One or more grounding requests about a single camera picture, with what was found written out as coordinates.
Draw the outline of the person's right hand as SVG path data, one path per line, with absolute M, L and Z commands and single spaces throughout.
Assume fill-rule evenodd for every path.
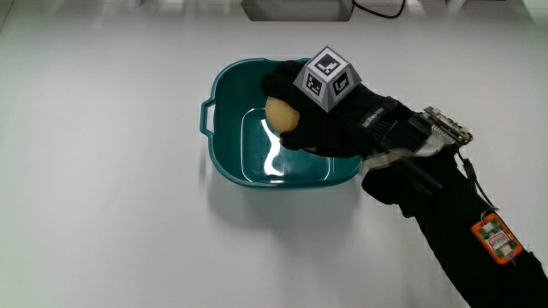
M 323 157 L 365 158 L 393 124 L 414 115 L 365 87 L 350 62 L 329 47 L 308 62 L 281 62 L 262 77 L 260 89 L 299 113 L 296 127 L 280 134 L 282 146 Z

